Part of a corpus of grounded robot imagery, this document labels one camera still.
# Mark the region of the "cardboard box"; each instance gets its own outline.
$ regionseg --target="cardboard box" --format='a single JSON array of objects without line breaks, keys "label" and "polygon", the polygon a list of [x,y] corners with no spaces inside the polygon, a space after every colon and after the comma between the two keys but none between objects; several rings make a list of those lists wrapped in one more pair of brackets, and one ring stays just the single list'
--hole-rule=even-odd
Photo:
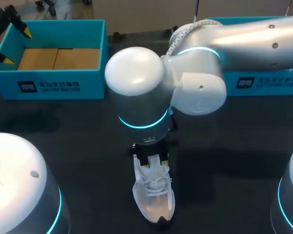
[{"label": "cardboard box", "polygon": [[54,70],[98,69],[99,49],[59,49]]},{"label": "cardboard box", "polygon": [[[24,37],[10,24],[0,45],[0,52],[15,63],[14,65],[0,63],[0,92],[4,99],[104,98],[104,72],[108,61],[108,41],[104,20],[24,22],[28,25],[32,39]],[[64,67],[62,64],[62,68],[66,69],[52,70],[54,51],[59,48],[69,49],[77,54],[83,54],[86,50],[71,49],[92,50],[86,51],[86,55],[82,56],[83,62],[80,59],[76,62],[68,59],[69,66]],[[47,53],[52,58],[44,59]],[[28,56],[34,59],[23,63],[22,58]]]},{"label": "cardboard box", "polygon": [[53,70],[58,49],[25,49],[18,70]]}]

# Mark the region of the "black tabletop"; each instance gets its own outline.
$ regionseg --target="black tabletop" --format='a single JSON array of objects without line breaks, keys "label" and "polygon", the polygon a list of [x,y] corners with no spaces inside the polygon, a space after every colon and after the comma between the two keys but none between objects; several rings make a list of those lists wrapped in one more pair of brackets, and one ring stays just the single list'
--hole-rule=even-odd
[{"label": "black tabletop", "polygon": [[[126,35],[111,54],[143,46],[159,55],[169,34]],[[167,233],[273,234],[270,205],[293,152],[293,96],[229,97],[200,117],[175,111],[169,138],[176,196]],[[105,100],[4,101],[0,132],[32,142],[53,172],[70,208],[73,234],[156,233],[132,195],[132,142]]]}]

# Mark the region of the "shoe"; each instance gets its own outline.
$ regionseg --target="shoe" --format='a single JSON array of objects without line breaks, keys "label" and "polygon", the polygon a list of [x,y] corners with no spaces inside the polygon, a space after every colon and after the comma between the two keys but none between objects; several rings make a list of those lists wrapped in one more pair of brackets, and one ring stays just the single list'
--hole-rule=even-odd
[{"label": "shoe", "polygon": [[133,196],[140,212],[149,222],[165,226],[175,211],[168,161],[161,164],[159,155],[149,156],[148,161],[148,166],[141,166],[137,155],[133,156],[136,176]]}]

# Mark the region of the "white robotic arm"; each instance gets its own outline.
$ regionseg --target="white robotic arm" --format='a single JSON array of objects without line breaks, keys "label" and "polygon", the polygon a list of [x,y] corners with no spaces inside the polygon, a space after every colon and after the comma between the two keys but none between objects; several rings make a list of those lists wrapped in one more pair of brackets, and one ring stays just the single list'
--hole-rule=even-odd
[{"label": "white robotic arm", "polygon": [[105,79],[128,136],[153,144],[168,131],[169,106],[188,115],[216,111],[227,92],[223,71],[293,68],[293,17],[236,25],[202,20],[179,28],[169,50],[131,47],[116,53]]}]

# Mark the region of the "cyan storage box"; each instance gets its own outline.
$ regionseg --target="cyan storage box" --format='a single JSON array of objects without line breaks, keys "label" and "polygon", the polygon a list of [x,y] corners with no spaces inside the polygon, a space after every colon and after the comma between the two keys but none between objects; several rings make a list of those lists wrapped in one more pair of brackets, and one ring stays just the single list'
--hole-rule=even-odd
[{"label": "cyan storage box", "polygon": [[[25,23],[32,39],[24,37],[10,24],[0,45],[0,52],[15,63],[0,63],[0,92],[4,99],[104,98],[104,71],[108,61],[104,20],[42,20]],[[98,69],[18,71],[25,48],[100,49]]]},{"label": "cyan storage box", "polygon": [[[223,25],[248,23],[276,17],[210,18]],[[276,72],[225,72],[228,96],[293,95],[293,69]]]}]

